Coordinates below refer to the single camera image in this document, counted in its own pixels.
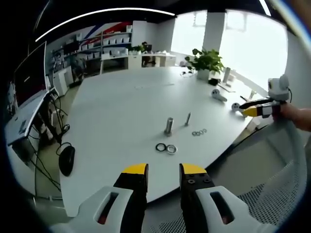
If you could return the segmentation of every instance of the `computer mouse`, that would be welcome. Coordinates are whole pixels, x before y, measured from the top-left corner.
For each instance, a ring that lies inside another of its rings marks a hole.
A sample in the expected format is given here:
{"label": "computer mouse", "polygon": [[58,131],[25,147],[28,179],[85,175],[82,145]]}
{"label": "computer mouse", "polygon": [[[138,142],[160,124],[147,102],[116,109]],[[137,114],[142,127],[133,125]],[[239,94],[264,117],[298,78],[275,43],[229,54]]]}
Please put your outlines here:
{"label": "computer mouse", "polygon": [[71,174],[75,151],[73,146],[68,146],[59,155],[58,166],[64,176]]}

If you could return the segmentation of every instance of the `window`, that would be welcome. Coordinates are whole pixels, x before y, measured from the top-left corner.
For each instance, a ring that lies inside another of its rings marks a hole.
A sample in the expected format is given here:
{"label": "window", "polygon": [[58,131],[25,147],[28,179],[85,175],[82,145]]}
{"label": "window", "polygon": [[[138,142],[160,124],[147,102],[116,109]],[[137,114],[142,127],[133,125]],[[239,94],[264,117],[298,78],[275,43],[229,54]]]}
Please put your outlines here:
{"label": "window", "polygon": [[220,45],[225,67],[268,89],[269,78],[279,78],[287,63],[286,27],[268,17],[228,10]]}
{"label": "window", "polygon": [[175,19],[171,51],[192,55],[192,50],[202,49],[207,11],[190,12]]}

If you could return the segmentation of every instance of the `black rubber ring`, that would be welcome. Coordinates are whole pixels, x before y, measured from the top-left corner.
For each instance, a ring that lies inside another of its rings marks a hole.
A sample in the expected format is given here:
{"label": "black rubber ring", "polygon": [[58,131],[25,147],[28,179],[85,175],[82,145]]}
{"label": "black rubber ring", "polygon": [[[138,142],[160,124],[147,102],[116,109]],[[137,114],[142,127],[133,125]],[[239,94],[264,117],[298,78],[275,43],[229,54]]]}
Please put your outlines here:
{"label": "black rubber ring", "polygon": [[[158,146],[163,146],[164,147],[164,150],[159,150]],[[167,147],[164,143],[158,143],[156,146],[155,146],[155,149],[159,152],[164,152],[166,151]]]}

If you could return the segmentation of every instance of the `ceiling light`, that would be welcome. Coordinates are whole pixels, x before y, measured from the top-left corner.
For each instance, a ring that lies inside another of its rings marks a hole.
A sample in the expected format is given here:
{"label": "ceiling light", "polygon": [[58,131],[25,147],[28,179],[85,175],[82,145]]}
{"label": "ceiling light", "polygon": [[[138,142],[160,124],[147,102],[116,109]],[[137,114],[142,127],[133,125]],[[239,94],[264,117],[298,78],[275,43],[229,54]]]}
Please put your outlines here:
{"label": "ceiling light", "polygon": [[99,11],[93,11],[93,12],[89,12],[89,13],[86,13],[86,14],[83,14],[83,15],[80,15],[80,16],[76,16],[74,18],[71,18],[71,19],[68,19],[67,21],[65,22],[62,22],[58,25],[56,25],[55,27],[51,28],[50,30],[48,30],[47,32],[43,33],[41,36],[39,36],[37,38],[37,40],[35,40],[36,42],[41,39],[42,37],[46,36],[48,33],[50,33],[51,31],[55,30],[56,28],[66,24],[66,23],[69,23],[75,19],[78,19],[78,18],[81,18],[81,17],[84,17],[84,16],[89,16],[89,15],[92,15],[92,14],[96,14],[96,13],[102,13],[102,12],[107,12],[107,11],[122,11],[122,10],[134,10],[134,11],[151,11],[151,12],[156,12],[156,13],[162,13],[162,14],[166,14],[166,15],[170,15],[170,16],[175,16],[175,14],[173,13],[170,13],[170,12],[166,12],[166,11],[159,11],[159,10],[154,10],[154,9],[148,9],[148,8],[136,8],[136,7],[122,7],[122,8],[111,8],[111,9],[104,9],[104,10],[99,10]]}
{"label": "ceiling light", "polygon": [[269,8],[268,8],[267,3],[265,2],[265,0],[259,0],[259,1],[260,1],[261,5],[262,5],[263,10],[266,13],[266,15],[271,16],[271,13],[269,11]]}

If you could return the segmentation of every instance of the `metal bolt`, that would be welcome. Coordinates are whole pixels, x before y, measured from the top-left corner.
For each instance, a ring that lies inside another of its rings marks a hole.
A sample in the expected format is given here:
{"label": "metal bolt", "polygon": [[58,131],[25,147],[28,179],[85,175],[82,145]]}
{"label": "metal bolt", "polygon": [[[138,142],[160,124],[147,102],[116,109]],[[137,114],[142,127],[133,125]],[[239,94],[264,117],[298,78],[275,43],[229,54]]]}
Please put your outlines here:
{"label": "metal bolt", "polygon": [[188,113],[188,116],[187,116],[187,120],[186,120],[185,126],[188,126],[188,125],[189,125],[190,116],[191,116],[191,113]]}
{"label": "metal bolt", "polygon": [[172,135],[172,127],[173,127],[174,119],[169,117],[166,122],[166,128],[164,130],[164,134],[169,137]]}
{"label": "metal bolt", "polygon": [[188,180],[188,183],[194,184],[194,183],[195,183],[195,180]]}

